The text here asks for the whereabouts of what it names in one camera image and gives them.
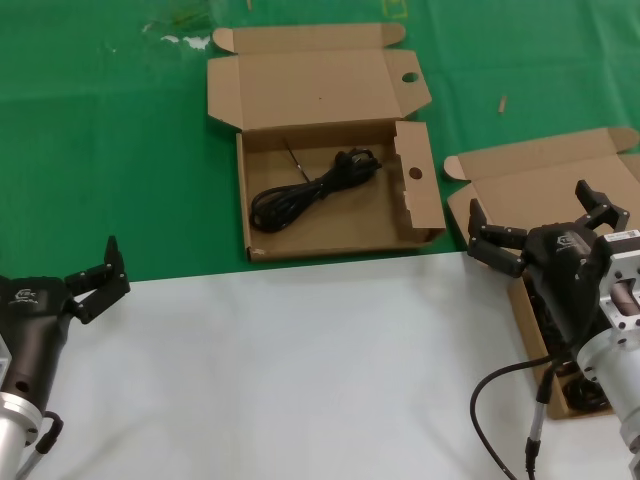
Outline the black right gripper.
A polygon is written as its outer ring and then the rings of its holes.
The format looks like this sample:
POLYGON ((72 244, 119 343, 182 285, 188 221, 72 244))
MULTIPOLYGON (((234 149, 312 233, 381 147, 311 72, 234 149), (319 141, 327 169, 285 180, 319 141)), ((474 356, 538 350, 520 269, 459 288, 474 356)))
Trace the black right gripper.
POLYGON ((597 282, 582 271, 597 238, 594 231, 601 225, 614 232, 625 231, 630 214, 585 180, 577 182, 575 195, 585 210, 576 221, 580 226, 554 223, 534 228, 529 234, 525 229, 489 224, 479 200, 472 199, 467 253, 512 278, 520 277, 527 263, 536 293, 564 340, 583 345, 593 335, 596 323, 597 282))

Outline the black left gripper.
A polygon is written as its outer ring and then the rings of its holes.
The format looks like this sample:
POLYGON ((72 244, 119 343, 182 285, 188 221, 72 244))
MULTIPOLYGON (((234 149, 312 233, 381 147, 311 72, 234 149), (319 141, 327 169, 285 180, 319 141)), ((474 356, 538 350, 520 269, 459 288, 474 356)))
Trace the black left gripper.
POLYGON ((11 361, 1 391, 34 406, 47 405, 72 314, 87 325, 129 292, 115 236, 107 240, 101 265, 69 275, 64 282, 54 277, 3 277, 1 337, 11 361), (72 300, 85 293, 83 300, 72 300))

